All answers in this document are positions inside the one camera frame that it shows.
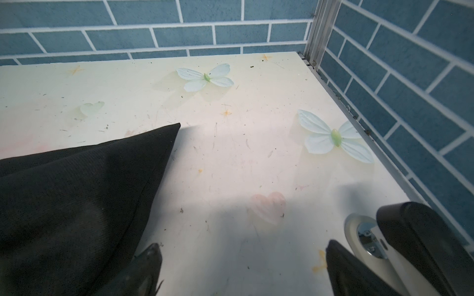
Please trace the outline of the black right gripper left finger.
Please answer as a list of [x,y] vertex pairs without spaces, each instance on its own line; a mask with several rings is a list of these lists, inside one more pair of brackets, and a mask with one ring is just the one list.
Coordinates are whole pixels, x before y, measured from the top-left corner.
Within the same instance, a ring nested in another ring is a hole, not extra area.
[[151,244],[95,296],[156,296],[161,265],[159,244]]

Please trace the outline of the black hair dryer bag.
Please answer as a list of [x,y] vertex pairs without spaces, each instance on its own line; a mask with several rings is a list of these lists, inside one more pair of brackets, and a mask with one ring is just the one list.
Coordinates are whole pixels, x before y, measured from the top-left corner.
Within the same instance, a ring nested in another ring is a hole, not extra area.
[[1,294],[91,296],[126,268],[180,127],[1,160]]

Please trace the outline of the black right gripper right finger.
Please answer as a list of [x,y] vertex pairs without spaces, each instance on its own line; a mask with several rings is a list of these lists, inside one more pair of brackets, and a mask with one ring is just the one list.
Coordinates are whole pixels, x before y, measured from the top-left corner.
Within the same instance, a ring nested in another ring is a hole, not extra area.
[[398,296],[399,293],[336,240],[326,248],[327,271],[336,296]]

